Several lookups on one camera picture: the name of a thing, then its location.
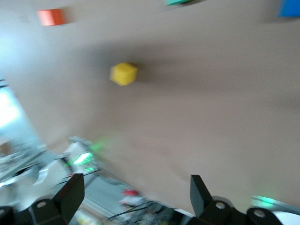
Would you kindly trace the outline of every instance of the blue block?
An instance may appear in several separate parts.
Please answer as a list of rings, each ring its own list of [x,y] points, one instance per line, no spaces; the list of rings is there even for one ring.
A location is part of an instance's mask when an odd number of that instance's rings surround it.
[[[298,17],[300,16],[300,0],[283,0],[279,16]]]

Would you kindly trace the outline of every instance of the red block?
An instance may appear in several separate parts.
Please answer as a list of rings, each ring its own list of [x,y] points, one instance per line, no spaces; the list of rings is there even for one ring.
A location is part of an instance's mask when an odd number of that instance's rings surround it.
[[[61,9],[45,9],[39,10],[37,13],[43,26],[56,26],[66,23]]]

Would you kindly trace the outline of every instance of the yellow cube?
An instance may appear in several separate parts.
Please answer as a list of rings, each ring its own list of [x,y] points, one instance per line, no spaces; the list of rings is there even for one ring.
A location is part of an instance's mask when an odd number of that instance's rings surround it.
[[[136,74],[137,68],[124,62],[112,67],[110,79],[120,86],[125,86],[135,81]]]

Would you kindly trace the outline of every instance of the green block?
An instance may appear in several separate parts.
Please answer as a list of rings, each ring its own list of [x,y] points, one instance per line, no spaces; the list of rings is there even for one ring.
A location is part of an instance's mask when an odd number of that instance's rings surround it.
[[[180,4],[180,3],[184,3],[184,2],[188,2],[191,0],[165,0],[165,4],[170,6],[170,5],[174,5],[174,4]]]

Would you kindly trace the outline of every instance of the red object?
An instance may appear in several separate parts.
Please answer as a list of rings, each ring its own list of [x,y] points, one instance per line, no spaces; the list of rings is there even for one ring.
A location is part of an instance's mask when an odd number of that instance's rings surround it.
[[[56,26],[65,24],[65,18],[61,9],[45,9],[37,12],[43,26]]]
[[[138,192],[134,189],[127,188],[123,191],[123,195],[125,195],[125,196],[133,196],[133,195],[137,195],[137,194],[138,194]]]

